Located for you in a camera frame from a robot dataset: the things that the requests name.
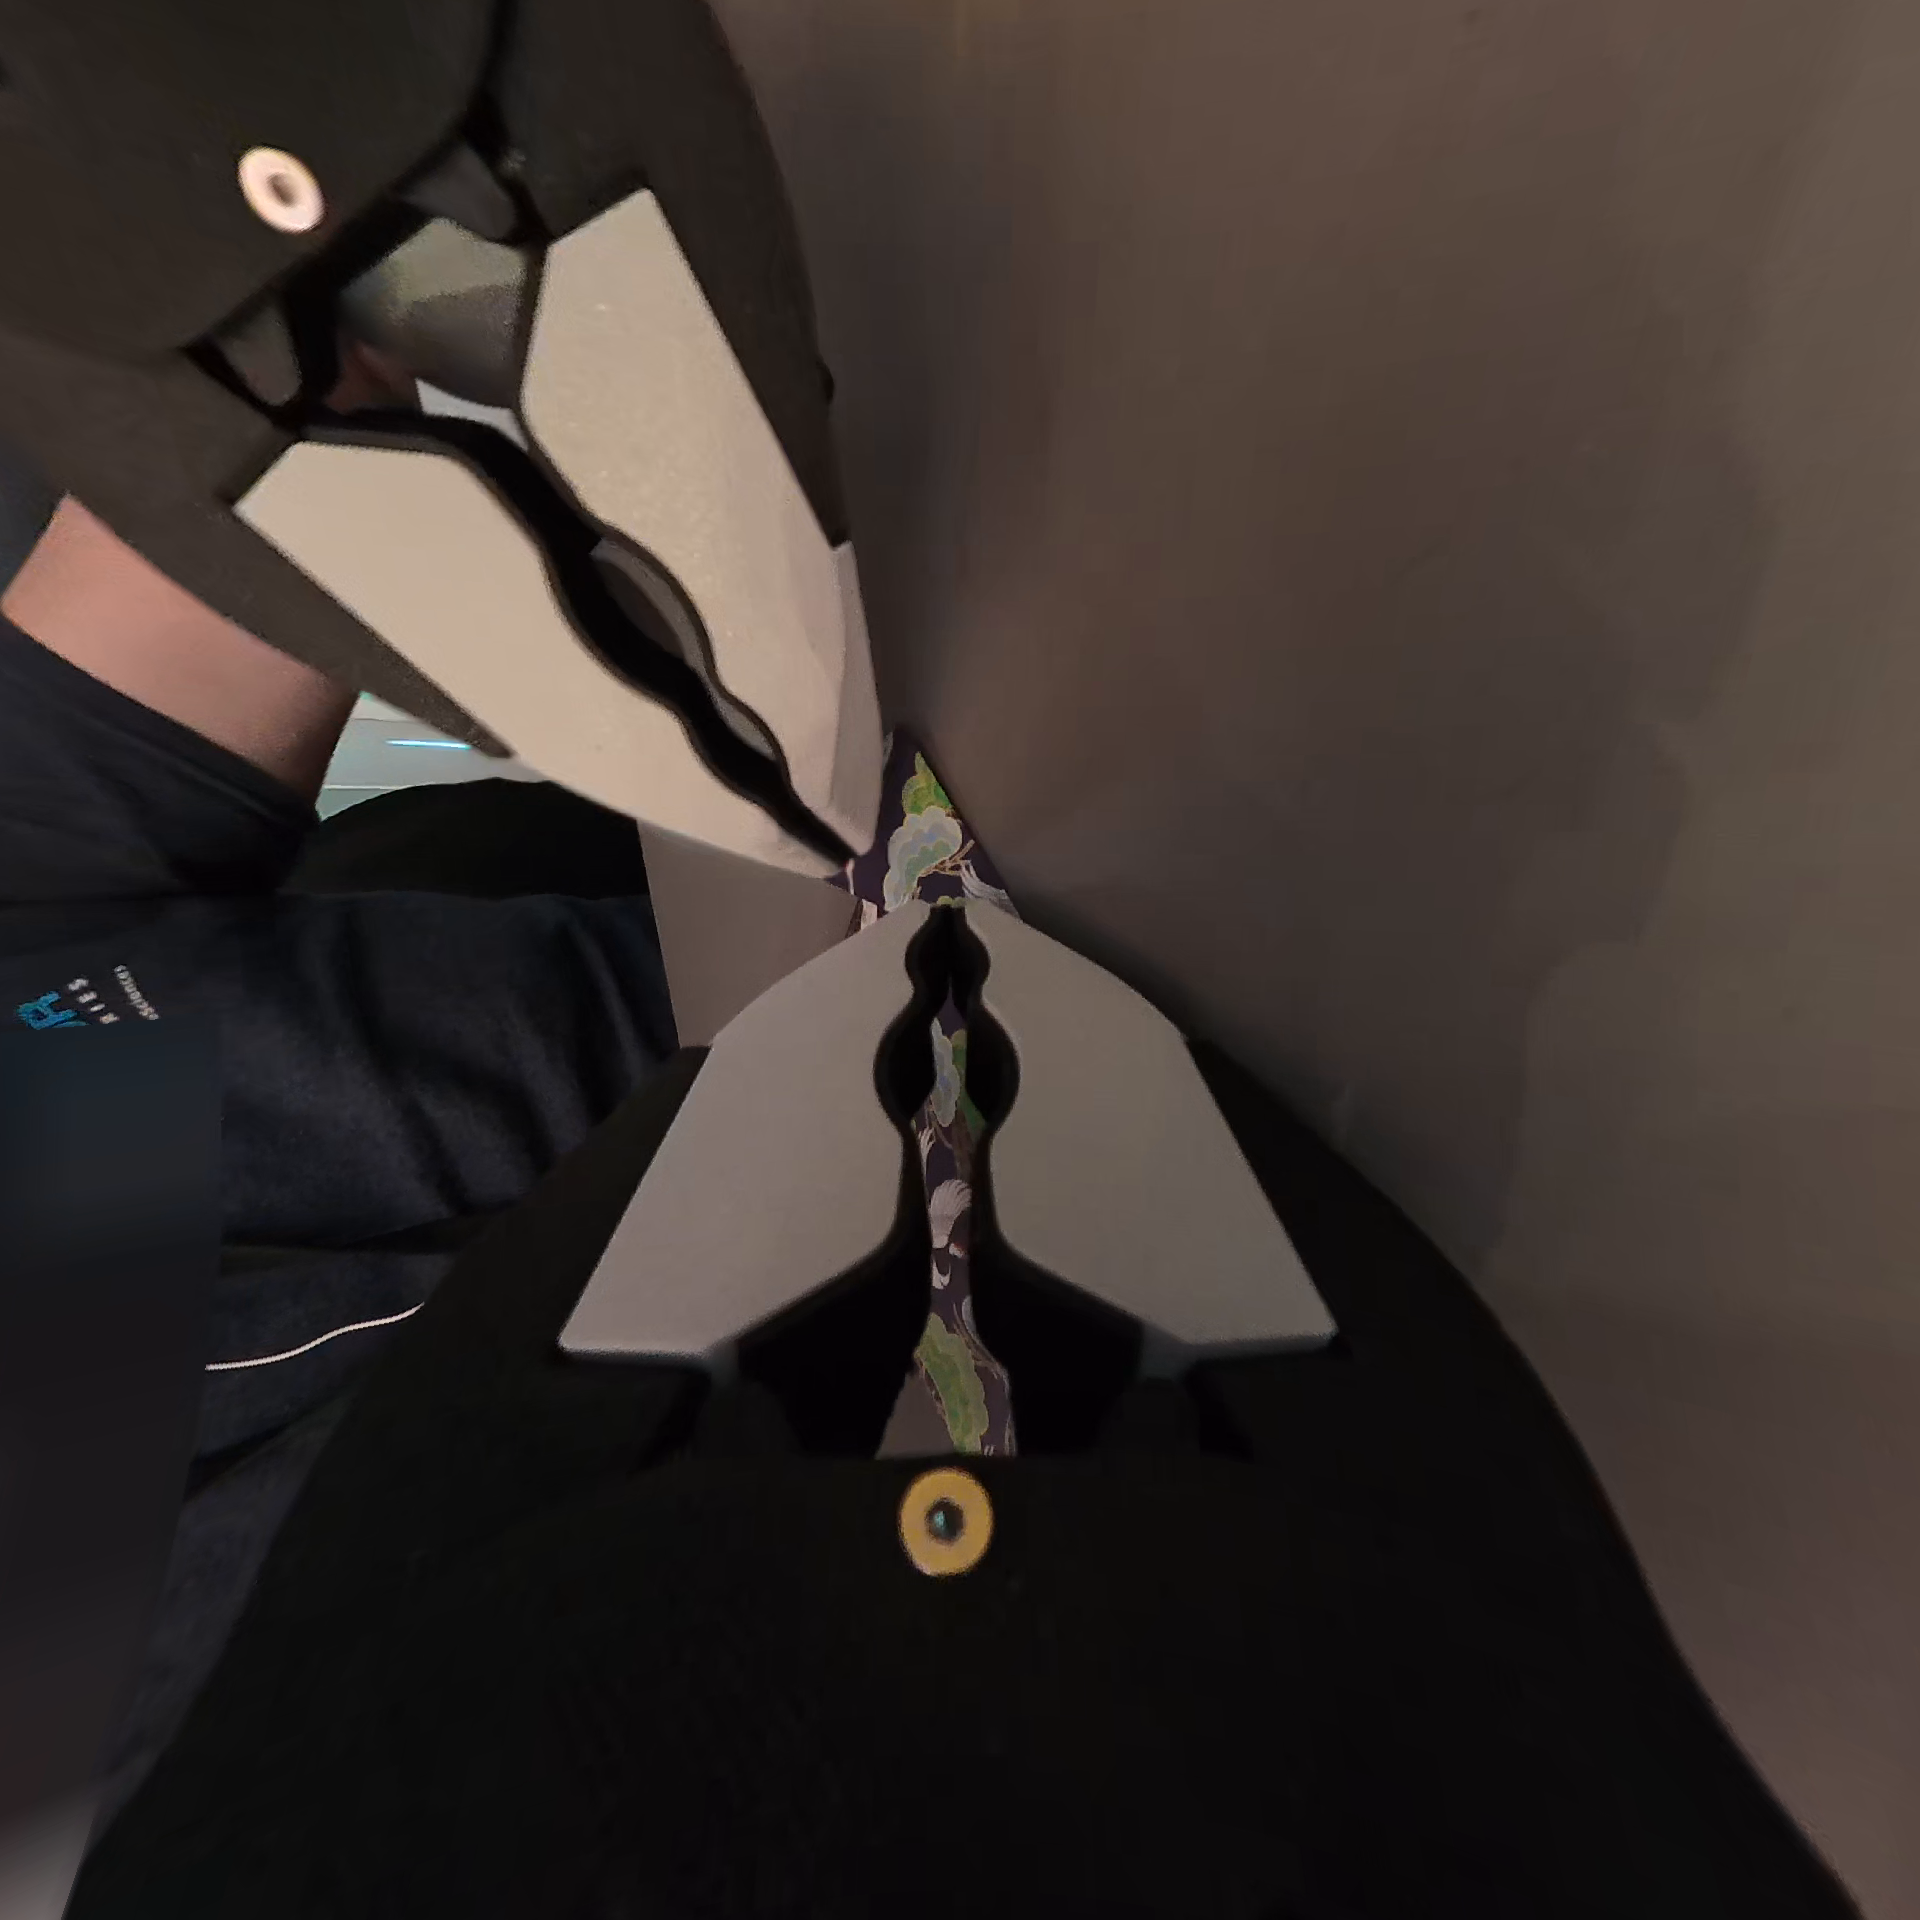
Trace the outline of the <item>patterned origami paper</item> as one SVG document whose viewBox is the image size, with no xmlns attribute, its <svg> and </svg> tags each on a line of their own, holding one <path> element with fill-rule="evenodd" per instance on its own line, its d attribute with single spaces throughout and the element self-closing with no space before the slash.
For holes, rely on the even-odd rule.
<svg viewBox="0 0 1920 1920">
<path fill-rule="evenodd" d="M 876 839 L 869 851 L 846 863 L 838 885 L 854 899 L 853 930 L 908 905 L 975 899 L 1013 907 L 983 841 L 905 730 L 884 741 Z M 928 1319 L 884 1447 L 898 1453 L 1013 1455 L 1013 1386 L 975 1329 L 972 1299 L 974 1161 L 984 1120 L 969 1089 L 967 1016 L 953 999 L 933 1014 L 928 1042 L 933 1079 L 913 1115 L 928 1208 Z"/>
</svg>

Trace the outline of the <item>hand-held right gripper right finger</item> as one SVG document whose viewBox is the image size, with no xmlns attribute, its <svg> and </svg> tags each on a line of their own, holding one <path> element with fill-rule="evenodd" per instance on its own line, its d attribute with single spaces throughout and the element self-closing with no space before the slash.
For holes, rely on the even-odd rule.
<svg viewBox="0 0 1920 1920">
<path fill-rule="evenodd" d="M 1002 1250 L 1130 1323 L 1150 1369 L 1322 1350 L 1334 1317 L 1181 1029 L 1013 913 L 958 912 L 967 1093 Z"/>
</svg>

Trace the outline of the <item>person's left forearm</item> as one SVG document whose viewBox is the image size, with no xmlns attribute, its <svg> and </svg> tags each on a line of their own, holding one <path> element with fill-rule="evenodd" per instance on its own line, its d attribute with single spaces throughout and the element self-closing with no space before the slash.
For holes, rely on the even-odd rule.
<svg viewBox="0 0 1920 1920">
<path fill-rule="evenodd" d="M 354 690 L 208 607 L 73 495 L 7 586 L 4 616 L 298 799 L 320 794 Z"/>
</svg>

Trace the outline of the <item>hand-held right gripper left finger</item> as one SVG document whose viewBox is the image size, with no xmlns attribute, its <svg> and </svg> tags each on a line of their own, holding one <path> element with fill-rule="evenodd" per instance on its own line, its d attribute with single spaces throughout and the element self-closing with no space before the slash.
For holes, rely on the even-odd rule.
<svg viewBox="0 0 1920 1920">
<path fill-rule="evenodd" d="M 718 1370 L 882 1248 L 903 1139 L 876 1067 L 928 919 L 928 903 L 877 919 L 718 1031 L 560 1331 L 566 1354 Z"/>
</svg>

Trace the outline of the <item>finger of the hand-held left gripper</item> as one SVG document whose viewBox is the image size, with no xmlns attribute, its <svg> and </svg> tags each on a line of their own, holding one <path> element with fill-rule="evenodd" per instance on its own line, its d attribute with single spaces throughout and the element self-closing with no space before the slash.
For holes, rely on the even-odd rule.
<svg viewBox="0 0 1920 1920">
<path fill-rule="evenodd" d="M 854 549 L 812 507 L 652 189 L 545 251 L 519 415 L 725 735 L 844 856 L 865 851 L 884 730 Z"/>
<path fill-rule="evenodd" d="M 760 865 L 850 859 L 850 549 L 775 435 L 335 423 L 237 519 L 510 752 Z"/>
</svg>

